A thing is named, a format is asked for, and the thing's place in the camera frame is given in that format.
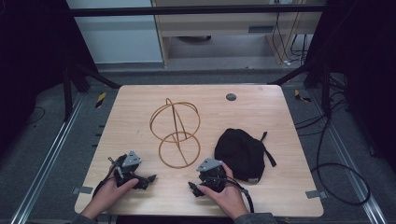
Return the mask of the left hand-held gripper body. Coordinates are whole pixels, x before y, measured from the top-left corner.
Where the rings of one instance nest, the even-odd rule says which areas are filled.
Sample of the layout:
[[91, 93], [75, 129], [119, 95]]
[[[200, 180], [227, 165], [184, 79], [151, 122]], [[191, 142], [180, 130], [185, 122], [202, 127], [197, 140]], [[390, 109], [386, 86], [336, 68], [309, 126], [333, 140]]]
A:
[[135, 154], [133, 150], [131, 150], [127, 154], [118, 157], [115, 161], [111, 157], [109, 157], [108, 159], [112, 164], [110, 173], [112, 174], [112, 178], [116, 180], [118, 187], [135, 178], [138, 180], [138, 183], [134, 186], [134, 188], [142, 188], [141, 177], [134, 173], [134, 171], [141, 163], [141, 159]]

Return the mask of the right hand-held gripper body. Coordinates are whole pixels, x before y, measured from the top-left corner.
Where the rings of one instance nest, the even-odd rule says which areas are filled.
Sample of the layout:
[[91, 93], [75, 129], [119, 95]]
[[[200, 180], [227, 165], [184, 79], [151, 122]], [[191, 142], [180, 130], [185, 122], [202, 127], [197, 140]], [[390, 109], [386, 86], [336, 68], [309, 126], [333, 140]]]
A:
[[222, 192], [226, 185], [227, 175], [222, 166], [222, 162], [206, 158], [196, 169], [199, 173], [199, 179], [203, 186]]

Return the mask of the person's right hand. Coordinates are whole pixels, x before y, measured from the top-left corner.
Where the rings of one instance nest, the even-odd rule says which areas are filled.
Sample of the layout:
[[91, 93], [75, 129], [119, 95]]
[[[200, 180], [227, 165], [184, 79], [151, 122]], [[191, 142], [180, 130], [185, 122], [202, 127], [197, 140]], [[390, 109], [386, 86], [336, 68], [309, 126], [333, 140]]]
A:
[[227, 183], [222, 192], [215, 192], [209, 187], [199, 185], [198, 189], [211, 200], [213, 200], [220, 210], [232, 220], [248, 214], [248, 209], [242, 198], [242, 193], [238, 187]]

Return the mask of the person's left hand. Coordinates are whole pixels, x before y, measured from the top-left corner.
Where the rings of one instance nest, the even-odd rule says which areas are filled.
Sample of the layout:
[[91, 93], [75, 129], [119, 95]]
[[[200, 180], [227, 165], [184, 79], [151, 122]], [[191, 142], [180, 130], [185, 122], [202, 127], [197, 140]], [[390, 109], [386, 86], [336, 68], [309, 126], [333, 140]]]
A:
[[132, 179], [118, 187], [115, 180], [108, 180], [95, 194], [92, 200], [80, 213], [82, 216], [95, 220], [99, 215], [113, 206], [128, 191], [138, 183], [137, 179]]

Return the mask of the black cap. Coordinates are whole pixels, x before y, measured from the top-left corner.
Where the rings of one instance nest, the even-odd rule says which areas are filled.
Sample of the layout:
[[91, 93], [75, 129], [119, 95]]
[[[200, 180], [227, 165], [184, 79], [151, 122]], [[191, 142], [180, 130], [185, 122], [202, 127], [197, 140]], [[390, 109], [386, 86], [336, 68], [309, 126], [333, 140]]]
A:
[[263, 140], [252, 137], [241, 129], [227, 129], [219, 138], [214, 156], [216, 160], [225, 162], [239, 180], [256, 184], [262, 179], [265, 168], [264, 156], [276, 167], [276, 160], [266, 149]]

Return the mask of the grey tape piece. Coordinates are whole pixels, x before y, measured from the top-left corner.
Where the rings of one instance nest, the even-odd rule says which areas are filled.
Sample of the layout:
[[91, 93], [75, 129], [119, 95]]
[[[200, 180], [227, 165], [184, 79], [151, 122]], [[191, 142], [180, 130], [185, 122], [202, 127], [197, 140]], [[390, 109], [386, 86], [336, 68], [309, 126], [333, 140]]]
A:
[[328, 198], [328, 194], [325, 191], [319, 191], [319, 190], [309, 190], [305, 193], [306, 197], [308, 199], [313, 199], [313, 198], [320, 198], [320, 199], [325, 199]]
[[72, 189], [72, 193], [76, 194], [76, 195], [81, 194], [81, 193], [83, 193], [83, 194], [91, 194], [92, 193], [92, 187], [84, 187], [84, 186], [74, 187]]

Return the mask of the black metal stand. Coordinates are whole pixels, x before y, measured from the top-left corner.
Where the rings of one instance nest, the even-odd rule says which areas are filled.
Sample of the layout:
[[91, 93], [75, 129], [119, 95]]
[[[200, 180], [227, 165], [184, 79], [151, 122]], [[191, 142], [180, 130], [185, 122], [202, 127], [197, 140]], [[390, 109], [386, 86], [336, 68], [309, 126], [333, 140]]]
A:
[[120, 84], [101, 76], [98, 72], [95, 72], [80, 63], [69, 63], [64, 67], [63, 71], [65, 121], [68, 121], [71, 118], [73, 112], [72, 86], [75, 86], [78, 92], [87, 92], [91, 87], [85, 76], [92, 77], [111, 89], [120, 88]]
[[304, 86], [307, 89], [315, 88], [321, 83], [321, 109], [327, 118], [332, 116], [330, 103], [330, 68], [325, 60], [312, 60], [304, 65], [294, 69], [285, 76], [269, 82], [269, 85], [283, 85], [287, 81], [307, 72], [308, 75], [304, 80]]

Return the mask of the white cabinet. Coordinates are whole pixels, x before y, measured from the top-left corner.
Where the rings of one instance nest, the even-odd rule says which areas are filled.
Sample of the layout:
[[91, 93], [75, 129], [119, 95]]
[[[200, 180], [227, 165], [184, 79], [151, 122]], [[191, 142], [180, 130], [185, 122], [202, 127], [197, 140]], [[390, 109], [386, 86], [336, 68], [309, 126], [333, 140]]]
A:
[[[151, 7], [150, 0], [66, 0], [71, 9]], [[153, 16], [75, 17], [96, 64], [161, 63]]]

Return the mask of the light wooden desk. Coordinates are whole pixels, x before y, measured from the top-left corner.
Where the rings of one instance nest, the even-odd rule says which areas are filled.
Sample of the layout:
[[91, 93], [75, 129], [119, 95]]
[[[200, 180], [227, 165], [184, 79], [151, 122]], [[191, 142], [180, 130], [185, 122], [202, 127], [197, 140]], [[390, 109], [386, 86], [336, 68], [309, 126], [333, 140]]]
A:
[[[150, 0], [154, 7], [314, 5], [326, 0]], [[265, 35], [278, 63], [291, 60], [292, 39], [312, 35], [319, 12], [247, 14], [157, 15], [155, 17], [163, 61], [168, 62], [170, 43], [178, 36]]]

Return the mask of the aluminium floor rail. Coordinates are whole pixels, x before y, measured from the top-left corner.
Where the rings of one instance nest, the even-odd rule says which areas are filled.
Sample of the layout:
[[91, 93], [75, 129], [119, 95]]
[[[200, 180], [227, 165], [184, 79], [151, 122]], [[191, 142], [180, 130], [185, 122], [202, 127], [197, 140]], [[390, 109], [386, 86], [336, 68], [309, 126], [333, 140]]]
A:
[[351, 186], [354, 189], [355, 194], [360, 202], [362, 203], [363, 201], [365, 201], [365, 203], [363, 203], [361, 207], [364, 209], [371, 223], [389, 224], [387, 219], [383, 215], [383, 212], [378, 205], [373, 193], [369, 190], [363, 179], [357, 177], [357, 175], [354, 174], [354, 172], [357, 172], [359, 174], [360, 170], [348, 153], [347, 147], [344, 144], [339, 132], [336, 130], [336, 127], [330, 122], [327, 125], [326, 131], [330, 136], [330, 140], [334, 146], [334, 150], [339, 158], [340, 163], [345, 165], [347, 168], [350, 168], [350, 171], [346, 172], [349, 182], [351, 183]]
[[61, 152], [64, 142], [69, 135], [73, 124], [77, 118], [77, 115], [81, 109], [81, 105], [84, 101], [85, 93], [78, 93], [75, 102], [72, 105], [72, 112], [69, 118], [63, 122], [59, 132], [57, 133], [54, 141], [52, 142], [49, 152], [47, 153], [45, 159], [41, 163], [35, 178], [27, 190], [25, 196], [18, 209], [12, 216], [9, 224], [25, 224], [28, 217], [30, 216], [35, 203], [47, 182], [53, 165], [57, 161], [58, 155]]

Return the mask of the black horizontal frame bar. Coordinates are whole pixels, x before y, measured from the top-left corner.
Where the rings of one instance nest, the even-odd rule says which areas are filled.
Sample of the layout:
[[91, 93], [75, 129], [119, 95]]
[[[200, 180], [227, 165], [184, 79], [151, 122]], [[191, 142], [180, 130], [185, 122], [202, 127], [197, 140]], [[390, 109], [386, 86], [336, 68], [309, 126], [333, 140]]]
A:
[[251, 5], [251, 6], [194, 6], [194, 7], [125, 7], [69, 9], [74, 17], [190, 15], [231, 13], [320, 12], [326, 4], [314, 5]]

